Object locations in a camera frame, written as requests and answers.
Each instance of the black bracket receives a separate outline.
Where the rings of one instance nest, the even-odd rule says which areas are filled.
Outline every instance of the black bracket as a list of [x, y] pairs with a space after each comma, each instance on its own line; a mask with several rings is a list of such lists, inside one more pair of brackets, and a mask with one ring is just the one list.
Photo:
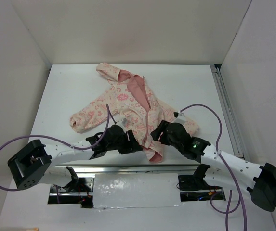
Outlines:
[[210, 145], [206, 140], [191, 137], [182, 124], [162, 120], [159, 126], [151, 132], [153, 140], [164, 145], [172, 145], [183, 156], [201, 163], [204, 149]]
[[7, 162], [14, 182], [20, 190], [36, 185], [51, 164], [51, 156], [47, 155], [40, 140], [33, 140], [17, 152]]
[[[103, 133], [97, 133], [94, 136], [86, 138], [91, 145], [95, 144]], [[101, 139], [96, 147], [92, 148], [94, 154], [91, 159], [95, 159], [104, 156], [107, 151], [118, 150], [121, 154], [134, 153], [142, 151], [142, 147], [135, 139], [132, 130], [124, 132], [118, 125], [112, 125], [105, 133], [105, 136]]]
[[252, 202], [261, 209], [273, 212], [276, 207], [276, 168], [266, 163], [260, 166], [262, 172], [255, 181], [253, 189], [247, 188], [251, 195]]

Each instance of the pink lining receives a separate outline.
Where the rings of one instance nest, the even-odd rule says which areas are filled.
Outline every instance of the pink lining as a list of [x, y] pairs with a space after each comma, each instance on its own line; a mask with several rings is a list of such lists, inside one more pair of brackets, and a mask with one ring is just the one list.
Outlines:
[[132, 96], [136, 99], [136, 101], [147, 111], [151, 110], [151, 106], [148, 102], [144, 78], [141, 78], [138, 75], [133, 75], [129, 71], [121, 70], [119, 72], [118, 81], [122, 82], [130, 78], [127, 89], [131, 92]]

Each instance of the white panel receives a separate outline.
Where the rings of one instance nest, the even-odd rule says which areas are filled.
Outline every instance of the white panel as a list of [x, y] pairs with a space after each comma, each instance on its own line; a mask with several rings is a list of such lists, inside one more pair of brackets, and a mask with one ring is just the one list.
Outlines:
[[12, 0], [53, 64], [222, 63], [250, 0]]
[[222, 75], [249, 155], [276, 166], [276, 0], [253, 0]]
[[182, 204], [180, 190], [176, 187], [177, 173], [99, 174], [95, 180], [94, 208], [173, 207]]
[[[45, 64], [12, 5], [0, 0], [0, 146], [30, 132], [46, 75]], [[25, 142], [0, 153], [0, 184], [9, 185], [7, 160]], [[0, 190], [0, 213], [5, 196]]]

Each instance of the pink hoodie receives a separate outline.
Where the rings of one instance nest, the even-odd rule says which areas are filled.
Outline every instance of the pink hoodie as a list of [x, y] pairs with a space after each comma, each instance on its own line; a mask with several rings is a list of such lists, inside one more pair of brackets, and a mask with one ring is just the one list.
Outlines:
[[[154, 141], [150, 133], [163, 119], [172, 122], [175, 110], [154, 96], [144, 78], [106, 63], [99, 64], [97, 71], [107, 78], [111, 87], [72, 115], [70, 125], [73, 130], [81, 133], [104, 122], [107, 119], [105, 105], [108, 104], [112, 114], [119, 113], [126, 117], [126, 129], [133, 131], [147, 159], [161, 162], [163, 146]], [[197, 123], [189, 118], [184, 126], [190, 135], [199, 129]]]

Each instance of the hood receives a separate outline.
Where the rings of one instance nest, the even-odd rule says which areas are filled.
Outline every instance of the hood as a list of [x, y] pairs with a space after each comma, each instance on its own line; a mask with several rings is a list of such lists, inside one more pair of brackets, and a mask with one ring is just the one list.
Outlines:
[[129, 79], [129, 81], [126, 81], [129, 92], [147, 112], [151, 109], [145, 90], [144, 77], [142, 78], [139, 75], [121, 70], [107, 63], [98, 64], [96, 70], [101, 76], [105, 77], [110, 84], [124, 82]]

